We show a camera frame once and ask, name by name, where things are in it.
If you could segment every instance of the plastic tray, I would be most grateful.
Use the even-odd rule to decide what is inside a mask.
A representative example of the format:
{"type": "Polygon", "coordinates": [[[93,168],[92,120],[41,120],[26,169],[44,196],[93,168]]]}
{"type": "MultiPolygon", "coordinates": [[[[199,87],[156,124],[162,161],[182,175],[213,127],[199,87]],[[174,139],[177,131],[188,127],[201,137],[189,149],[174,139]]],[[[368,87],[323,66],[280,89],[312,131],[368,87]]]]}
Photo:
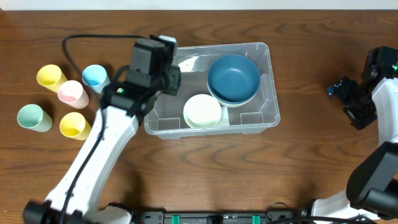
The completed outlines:
{"type": "Polygon", "coordinates": [[[211,134],[260,133],[279,124],[280,113],[272,74],[269,48],[265,43],[179,47],[174,64],[181,68],[178,96],[160,95],[154,109],[145,117],[145,130],[162,139],[211,134]],[[210,94],[207,74],[215,60],[226,54],[250,58],[259,68],[261,87],[243,106],[228,108],[229,126],[190,128],[183,117],[183,107],[197,94],[210,94]]]}

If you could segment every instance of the white wall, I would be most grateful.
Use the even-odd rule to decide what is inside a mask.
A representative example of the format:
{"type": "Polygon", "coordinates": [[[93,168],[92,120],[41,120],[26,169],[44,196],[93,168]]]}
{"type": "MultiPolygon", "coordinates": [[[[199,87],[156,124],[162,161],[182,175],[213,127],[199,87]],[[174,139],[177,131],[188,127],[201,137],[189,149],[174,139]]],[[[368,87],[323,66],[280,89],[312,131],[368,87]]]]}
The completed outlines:
{"type": "Polygon", "coordinates": [[[398,0],[0,0],[3,10],[398,9],[398,0]]]}

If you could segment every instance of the green cup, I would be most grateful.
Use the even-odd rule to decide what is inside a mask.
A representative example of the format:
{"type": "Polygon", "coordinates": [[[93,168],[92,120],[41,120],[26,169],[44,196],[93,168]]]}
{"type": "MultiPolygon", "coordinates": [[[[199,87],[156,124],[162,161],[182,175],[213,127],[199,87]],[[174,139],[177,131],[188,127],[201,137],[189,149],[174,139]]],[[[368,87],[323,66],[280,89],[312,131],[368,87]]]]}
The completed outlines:
{"type": "Polygon", "coordinates": [[[46,132],[52,127],[51,117],[38,105],[26,105],[19,110],[18,124],[27,129],[46,132]]]}

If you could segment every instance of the wooden table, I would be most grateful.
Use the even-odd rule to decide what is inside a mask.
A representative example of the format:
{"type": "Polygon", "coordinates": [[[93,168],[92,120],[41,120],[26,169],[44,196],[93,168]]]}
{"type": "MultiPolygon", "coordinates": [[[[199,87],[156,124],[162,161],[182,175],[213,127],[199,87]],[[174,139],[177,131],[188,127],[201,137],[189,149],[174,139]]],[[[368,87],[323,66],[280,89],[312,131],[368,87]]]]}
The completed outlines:
{"type": "MultiPolygon", "coordinates": [[[[377,148],[377,123],[349,125],[325,88],[345,75],[360,81],[368,50],[398,48],[395,11],[64,11],[0,14],[0,223],[21,223],[29,199],[43,201],[83,144],[59,131],[75,110],[36,82],[46,64],[80,80],[61,51],[70,34],[165,34],[180,46],[265,42],[271,51],[281,122],[261,134],[161,140],[138,134],[124,149],[100,198],[167,210],[265,210],[329,197],[377,148]],[[36,103],[53,118],[47,133],[18,126],[21,107],[36,103]]],[[[73,40],[81,68],[113,74],[131,59],[131,40],[73,40]]]]}

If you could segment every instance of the yellow cup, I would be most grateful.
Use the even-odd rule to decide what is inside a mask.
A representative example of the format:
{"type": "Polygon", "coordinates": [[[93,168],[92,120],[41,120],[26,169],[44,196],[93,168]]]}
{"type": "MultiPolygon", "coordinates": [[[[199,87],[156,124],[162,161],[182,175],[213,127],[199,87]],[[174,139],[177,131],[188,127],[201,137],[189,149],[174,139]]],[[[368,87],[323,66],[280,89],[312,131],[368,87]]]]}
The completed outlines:
{"type": "Polygon", "coordinates": [[[68,113],[60,123],[61,133],[77,140],[86,140],[91,131],[91,126],[83,115],[77,112],[68,113]]]}
{"type": "Polygon", "coordinates": [[[61,68],[56,65],[46,65],[37,73],[37,82],[56,93],[58,93],[62,83],[66,81],[68,80],[62,73],[61,68]]]}

